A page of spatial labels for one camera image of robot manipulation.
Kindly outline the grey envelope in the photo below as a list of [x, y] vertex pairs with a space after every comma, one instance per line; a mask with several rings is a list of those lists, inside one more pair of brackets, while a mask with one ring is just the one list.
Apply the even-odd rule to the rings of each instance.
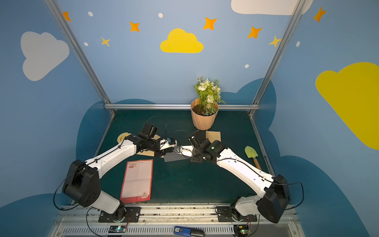
[[169, 162], [176, 162], [176, 161], [181, 161], [181, 160], [187, 160], [190, 159], [189, 156], [185, 156], [182, 153], [176, 153], [176, 152], [171, 152], [171, 153], [166, 153], [163, 156], [164, 162], [169, 163]]

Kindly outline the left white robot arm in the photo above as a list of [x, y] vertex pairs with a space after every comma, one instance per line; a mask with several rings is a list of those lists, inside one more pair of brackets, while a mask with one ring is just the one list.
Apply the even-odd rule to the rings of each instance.
[[100, 179], [122, 161], [141, 151], [152, 151], [155, 157], [166, 154], [166, 149], [177, 145], [172, 138], [154, 139], [157, 127], [145, 123], [141, 131], [126, 136], [108, 151], [88, 159], [71, 163], [62, 192], [82, 207], [99, 209], [116, 220], [126, 215], [124, 204], [102, 191]]

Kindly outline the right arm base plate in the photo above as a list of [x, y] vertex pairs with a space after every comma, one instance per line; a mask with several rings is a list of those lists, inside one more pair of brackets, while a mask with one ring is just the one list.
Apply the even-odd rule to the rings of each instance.
[[257, 222], [257, 215], [243, 216], [232, 206], [216, 206], [215, 211], [219, 222]]

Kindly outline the red letter paper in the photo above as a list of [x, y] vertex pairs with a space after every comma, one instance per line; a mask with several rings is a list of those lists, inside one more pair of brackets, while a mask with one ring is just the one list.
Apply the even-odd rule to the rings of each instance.
[[151, 199], [153, 160], [127, 163], [120, 200], [123, 203], [143, 202]]

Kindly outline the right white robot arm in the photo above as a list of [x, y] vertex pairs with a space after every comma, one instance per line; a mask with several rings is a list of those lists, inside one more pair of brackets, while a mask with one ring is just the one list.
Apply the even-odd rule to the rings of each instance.
[[290, 201], [285, 177], [272, 176], [257, 169], [222, 142], [210, 142], [203, 131], [193, 132], [189, 141], [193, 146], [193, 158], [209, 161], [224, 168], [255, 192], [254, 196], [239, 197], [231, 204], [231, 214], [235, 219], [260, 214], [272, 223], [279, 222]]

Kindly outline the blue floral letter paper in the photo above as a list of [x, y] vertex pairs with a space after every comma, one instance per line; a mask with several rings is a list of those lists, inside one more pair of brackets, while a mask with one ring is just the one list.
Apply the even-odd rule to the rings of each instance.
[[187, 149], [183, 148], [182, 146], [176, 146], [174, 148], [174, 152], [180, 155], [185, 155], [187, 154]]

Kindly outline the small yellow envelope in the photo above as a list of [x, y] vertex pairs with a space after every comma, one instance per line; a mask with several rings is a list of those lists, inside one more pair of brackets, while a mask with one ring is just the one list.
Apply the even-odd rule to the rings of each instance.
[[215, 141], [221, 142], [221, 133], [219, 131], [206, 131], [206, 138], [209, 140], [210, 143], [213, 143]]

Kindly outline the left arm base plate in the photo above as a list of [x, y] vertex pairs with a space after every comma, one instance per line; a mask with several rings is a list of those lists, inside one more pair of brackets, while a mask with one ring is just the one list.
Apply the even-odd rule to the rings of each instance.
[[121, 206], [113, 214], [101, 211], [99, 223], [137, 223], [141, 208], [136, 206]]

